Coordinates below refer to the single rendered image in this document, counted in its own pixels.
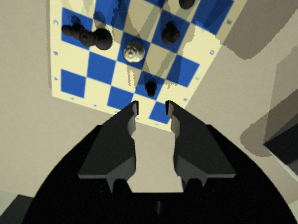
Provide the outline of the white chess piece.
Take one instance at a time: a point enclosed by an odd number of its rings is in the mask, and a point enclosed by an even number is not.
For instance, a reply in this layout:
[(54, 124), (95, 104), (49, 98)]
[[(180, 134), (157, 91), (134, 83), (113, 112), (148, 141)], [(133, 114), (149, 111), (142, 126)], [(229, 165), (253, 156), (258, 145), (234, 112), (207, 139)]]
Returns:
[(138, 62), (145, 55), (144, 46), (138, 41), (130, 42), (124, 50), (124, 57), (129, 62)]

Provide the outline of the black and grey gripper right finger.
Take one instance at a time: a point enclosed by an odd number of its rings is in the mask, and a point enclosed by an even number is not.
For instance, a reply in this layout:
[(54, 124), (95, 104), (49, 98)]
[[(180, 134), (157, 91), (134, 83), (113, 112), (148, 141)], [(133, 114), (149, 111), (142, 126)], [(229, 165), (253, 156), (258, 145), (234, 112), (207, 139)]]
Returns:
[(174, 171), (182, 178), (183, 192), (189, 179), (198, 178), (204, 192), (231, 198), (269, 224), (298, 224), (278, 189), (248, 155), (175, 102), (167, 100), (165, 106), (175, 134)]

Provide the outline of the blue and cream chessboard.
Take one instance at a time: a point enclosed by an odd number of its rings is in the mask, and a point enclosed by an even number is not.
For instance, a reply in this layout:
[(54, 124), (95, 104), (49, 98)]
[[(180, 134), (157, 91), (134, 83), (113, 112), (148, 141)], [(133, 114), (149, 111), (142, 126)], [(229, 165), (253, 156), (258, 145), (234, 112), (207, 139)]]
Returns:
[[(113, 115), (137, 100), (136, 122), (171, 132), (165, 101), (185, 109), (246, 2), (195, 0), (184, 10), (179, 0), (50, 0), (52, 96)], [(161, 38), (169, 21), (181, 35), (172, 45)], [(76, 23), (108, 30), (111, 48), (85, 47), (62, 33)], [(138, 62), (123, 55), (132, 41), (145, 49)]]

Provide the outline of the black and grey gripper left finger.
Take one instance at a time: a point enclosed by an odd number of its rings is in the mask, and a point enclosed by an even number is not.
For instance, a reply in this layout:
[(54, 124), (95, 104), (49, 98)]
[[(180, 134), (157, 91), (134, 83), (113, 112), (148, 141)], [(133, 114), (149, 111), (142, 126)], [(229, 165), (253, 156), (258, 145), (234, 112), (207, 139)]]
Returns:
[(116, 179), (136, 172), (134, 100), (97, 125), (53, 168), (33, 198), (22, 224), (53, 224), (81, 202), (111, 193)]

